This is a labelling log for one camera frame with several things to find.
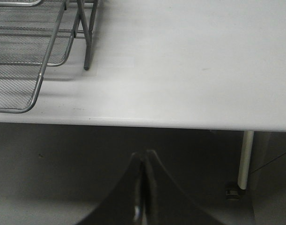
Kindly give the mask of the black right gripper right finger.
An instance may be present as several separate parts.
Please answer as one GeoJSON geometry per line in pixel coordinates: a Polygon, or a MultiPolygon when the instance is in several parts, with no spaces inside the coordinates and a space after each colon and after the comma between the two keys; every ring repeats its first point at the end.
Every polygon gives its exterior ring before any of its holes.
{"type": "Polygon", "coordinates": [[[221,225],[181,190],[157,153],[145,156],[145,212],[148,225],[221,225]]]}

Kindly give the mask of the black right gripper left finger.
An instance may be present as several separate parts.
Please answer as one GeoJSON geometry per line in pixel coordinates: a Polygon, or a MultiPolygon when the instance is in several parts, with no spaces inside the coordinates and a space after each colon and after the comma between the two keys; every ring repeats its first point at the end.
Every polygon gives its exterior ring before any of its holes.
{"type": "Polygon", "coordinates": [[[129,165],[109,195],[80,225],[140,225],[144,209],[144,163],[133,153],[129,165]]]}

